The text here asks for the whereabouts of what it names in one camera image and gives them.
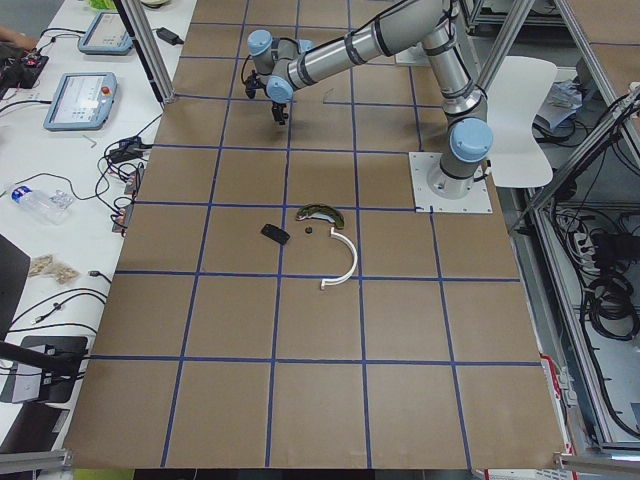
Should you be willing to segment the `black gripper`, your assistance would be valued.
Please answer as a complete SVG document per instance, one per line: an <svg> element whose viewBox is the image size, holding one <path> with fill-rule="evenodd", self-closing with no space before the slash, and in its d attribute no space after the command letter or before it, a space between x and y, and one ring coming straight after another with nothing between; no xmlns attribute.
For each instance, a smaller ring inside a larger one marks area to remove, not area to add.
<svg viewBox="0 0 640 480"><path fill-rule="evenodd" d="M289 117L289 114L287 113L286 108L287 108L286 104L278 103L276 101L272 102L271 113L272 113L273 119L275 122L279 123L280 125L286 125L287 123L287 118Z"/></svg>

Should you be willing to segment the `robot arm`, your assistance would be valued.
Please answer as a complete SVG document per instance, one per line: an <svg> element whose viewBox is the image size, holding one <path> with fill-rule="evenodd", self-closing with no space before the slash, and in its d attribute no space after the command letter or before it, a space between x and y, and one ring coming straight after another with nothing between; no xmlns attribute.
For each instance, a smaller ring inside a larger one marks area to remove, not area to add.
<svg viewBox="0 0 640 480"><path fill-rule="evenodd" d="M430 168L431 190L443 198L465 196L480 181L480 165L493 145L487 123L488 95L471 74L459 44L456 1L399 1L362 26L319 45L258 29L247 38L241 82L247 97L263 92L274 120L285 124L285 108L296 92L356 67L408 69L401 54L416 50L439 89L447 127L444 151Z"/></svg>

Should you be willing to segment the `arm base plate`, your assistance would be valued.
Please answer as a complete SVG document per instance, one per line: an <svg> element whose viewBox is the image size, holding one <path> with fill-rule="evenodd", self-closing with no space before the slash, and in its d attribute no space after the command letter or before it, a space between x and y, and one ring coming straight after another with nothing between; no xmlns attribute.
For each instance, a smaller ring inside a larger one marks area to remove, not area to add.
<svg viewBox="0 0 640 480"><path fill-rule="evenodd" d="M482 168L463 180L442 170L438 152L409 152L414 209L417 213L492 214Z"/></svg>

